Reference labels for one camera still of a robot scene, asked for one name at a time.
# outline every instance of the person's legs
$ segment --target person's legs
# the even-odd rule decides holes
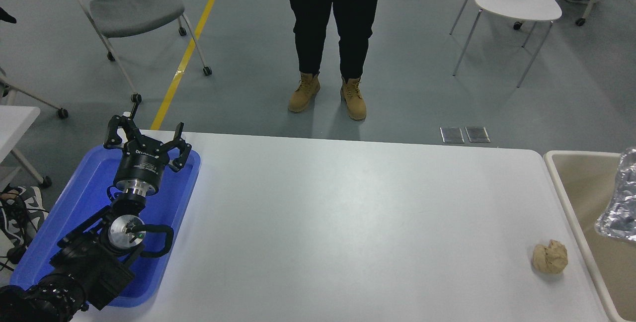
[[[360,77],[373,34],[378,0],[334,0],[333,16],[340,35],[341,96],[347,102],[347,112],[353,120],[366,118],[366,104],[360,93]]]
[[[331,14],[331,0],[289,0],[289,3],[296,17],[294,33],[298,69],[301,73],[317,75]]]

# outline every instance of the blue tray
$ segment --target blue tray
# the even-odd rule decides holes
[[[110,204],[106,188],[113,184],[121,160],[121,150],[93,148],[84,156],[57,203],[11,275],[11,284],[27,289],[52,272],[50,258],[59,251],[57,241],[99,209]],[[201,159],[191,151],[186,166],[178,173],[166,167],[159,193],[148,197],[139,215],[146,224],[166,224],[174,229],[175,239],[197,181]],[[146,250],[159,251],[163,234],[149,234]],[[170,253],[161,258],[137,258],[130,269],[134,280],[109,306],[131,308],[144,303],[159,287]]]

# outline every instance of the black cable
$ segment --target black cable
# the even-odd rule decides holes
[[[117,197],[119,197],[121,195],[120,192],[116,192],[116,193],[111,193],[111,188],[116,188],[116,186],[111,185],[108,188],[106,188],[106,195],[108,195],[108,198],[111,200],[111,202],[113,202]]]

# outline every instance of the black pants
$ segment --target black pants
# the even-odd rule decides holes
[[[318,74],[327,23],[333,16],[340,35],[340,73],[347,80],[359,78],[369,48],[378,0],[289,0],[296,16],[294,33],[298,69]]]

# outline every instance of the robotic arm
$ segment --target robotic arm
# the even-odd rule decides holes
[[[181,170],[191,145],[181,138],[183,123],[177,125],[172,141],[162,143],[141,134],[130,117],[113,116],[108,123],[104,147],[122,152],[113,185],[107,188],[111,204],[93,214],[66,234],[57,245],[60,251],[50,260],[54,270],[26,291],[18,286],[0,288],[0,322],[68,322],[88,303],[101,310],[134,279],[130,265],[139,257],[159,258],[170,251],[173,231],[167,225],[145,224],[139,213],[146,197],[159,191],[165,166]],[[128,141],[118,135],[123,129]],[[171,160],[168,152],[177,148]],[[111,195],[111,188],[121,193]],[[145,251],[148,233],[165,234],[160,251]]]

